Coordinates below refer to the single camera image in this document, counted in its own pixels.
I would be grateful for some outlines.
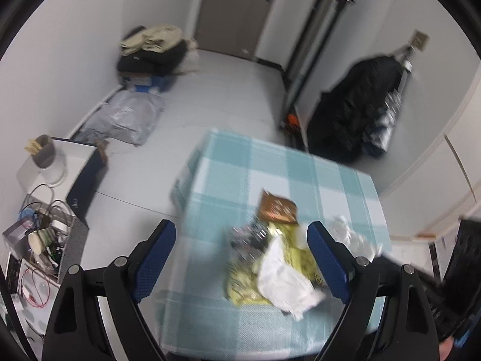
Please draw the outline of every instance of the brown snack package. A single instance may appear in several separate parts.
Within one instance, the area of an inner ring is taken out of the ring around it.
[[[264,190],[257,217],[261,221],[297,224],[297,206],[287,198],[276,197]]]

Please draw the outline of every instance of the table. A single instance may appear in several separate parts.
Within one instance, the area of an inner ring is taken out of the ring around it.
[[[182,224],[153,294],[164,350],[198,359],[286,359],[319,352],[329,337],[343,308],[331,295],[299,322],[273,306],[238,308],[225,298],[229,227],[254,219],[262,189],[292,199],[299,222],[329,224],[342,214],[352,229],[391,249],[367,174],[212,130],[172,190]],[[375,326],[382,305],[376,302]]]

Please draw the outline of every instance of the black bag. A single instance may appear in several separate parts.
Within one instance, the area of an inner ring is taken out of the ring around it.
[[[390,56],[355,64],[331,92],[321,94],[307,126],[309,152],[344,164],[356,160],[366,127],[379,117],[402,73],[401,64]]]
[[[144,26],[134,28],[125,39],[144,30]],[[117,71],[120,73],[145,73],[152,76],[167,76],[184,59],[187,53],[187,42],[181,40],[177,45],[163,53],[139,50],[128,56],[120,56]]]

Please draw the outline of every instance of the door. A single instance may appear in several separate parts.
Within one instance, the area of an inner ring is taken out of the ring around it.
[[[286,73],[285,81],[288,86],[294,81],[299,74],[302,64],[304,63],[309,49],[315,42],[316,37],[321,29],[322,24],[325,22],[330,7],[333,5],[333,0],[316,0],[312,7],[311,13],[307,20],[307,23],[302,31],[300,39],[290,57]]]
[[[273,0],[203,0],[199,48],[251,59]]]

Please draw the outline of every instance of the hanging coat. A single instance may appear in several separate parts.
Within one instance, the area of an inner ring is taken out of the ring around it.
[[[403,67],[391,56],[355,64],[331,92],[321,94],[307,126],[309,152],[349,164],[362,153],[366,127],[379,117],[386,95],[397,88]]]

